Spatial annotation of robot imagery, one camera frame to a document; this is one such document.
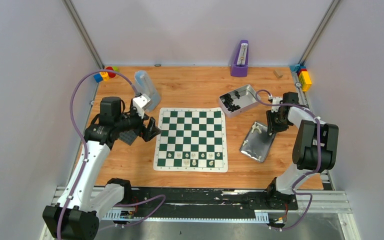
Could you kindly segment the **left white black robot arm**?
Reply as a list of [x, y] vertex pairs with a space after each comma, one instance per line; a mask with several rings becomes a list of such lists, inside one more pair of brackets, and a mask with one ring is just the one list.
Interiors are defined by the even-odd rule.
[[100, 111], [92, 119], [82, 137], [80, 160], [55, 205], [47, 205], [42, 213], [45, 224], [58, 240], [93, 240], [100, 221], [107, 212], [119, 204], [129, 206], [133, 201], [130, 181], [111, 178], [95, 197], [92, 190], [103, 166], [121, 133], [132, 132], [145, 142], [161, 133], [156, 120], [145, 110], [151, 99], [139, 94], [130, 102], [125, 112], [125, 103], [120, 97], [104, 97]]

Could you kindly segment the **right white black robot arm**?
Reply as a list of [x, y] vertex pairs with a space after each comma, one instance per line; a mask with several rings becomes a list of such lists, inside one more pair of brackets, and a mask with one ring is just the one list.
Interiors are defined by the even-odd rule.
[[336, 163], [339, 127], [326, 123], [311, 110], [299, 104], [296, 92], [286, 92], [282, 97], [268, 95], [266, 111], [267, 134], [274, 136], [298, 129], [292, 150], [292, 164], [279, 177], [272, 180], [265, 195], [266, 204], [272, 209], [288, 205], [296, 195], [296, 188], [309, 177], [330, 170]]

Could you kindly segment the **green white chess mat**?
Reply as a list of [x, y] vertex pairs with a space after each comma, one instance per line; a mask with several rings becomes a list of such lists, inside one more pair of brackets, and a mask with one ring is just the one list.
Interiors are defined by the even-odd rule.
[[[228, 171], [228, 147], [226, 117], [220, 107], [170, 108], [162, 107], [158, 115], [161, 134], [156, 137], [153, 168], [166, 172], [226, 173]], [[189, 159], [190, 166], [183, 160]], [[214, 167], [208, 167], [214, 161]]]

